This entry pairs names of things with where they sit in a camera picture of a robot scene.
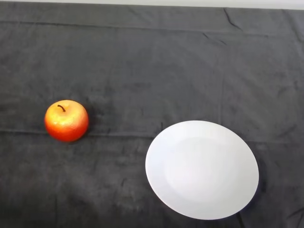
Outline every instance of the dark gray tablecloth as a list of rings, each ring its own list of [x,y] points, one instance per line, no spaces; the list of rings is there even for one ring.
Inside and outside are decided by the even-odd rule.
[[[88,134],[52,139],[44,114],[82,103]],[[145,156],[171,124],[240,135],[260,171],[229,218],[180,215]],[[304,12],[0,3],[1,228],[304,227]]]

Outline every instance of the white wall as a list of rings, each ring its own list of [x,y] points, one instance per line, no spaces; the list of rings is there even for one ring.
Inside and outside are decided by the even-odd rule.
[[[18,1],[304,10],[304,0],[18,0]]]

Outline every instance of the white plate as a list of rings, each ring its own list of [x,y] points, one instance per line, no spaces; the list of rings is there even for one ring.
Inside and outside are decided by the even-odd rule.
[[[229,129],[186,121],[163,130],[146,157],[148,181],[171,209],[195,219],[221,219],[243,209],[258,185],[256,159]]]

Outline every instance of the gray cloth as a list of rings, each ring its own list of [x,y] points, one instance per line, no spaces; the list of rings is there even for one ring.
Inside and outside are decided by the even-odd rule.
[[[1,228],[304,227],[304,12],[0,3]],[[88,133],[52,139],[44,114],[83,104]],[[203,221],[153,193],[164,128],[221,124],[252,149],[254,199]]]

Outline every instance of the apple stem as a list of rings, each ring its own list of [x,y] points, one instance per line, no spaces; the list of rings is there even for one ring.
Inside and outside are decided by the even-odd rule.
[[[57,107],[60,107],[60,108],[62,108],[62,110],[65,112],[66,110],[61,106],[61,105],[57,105]]]

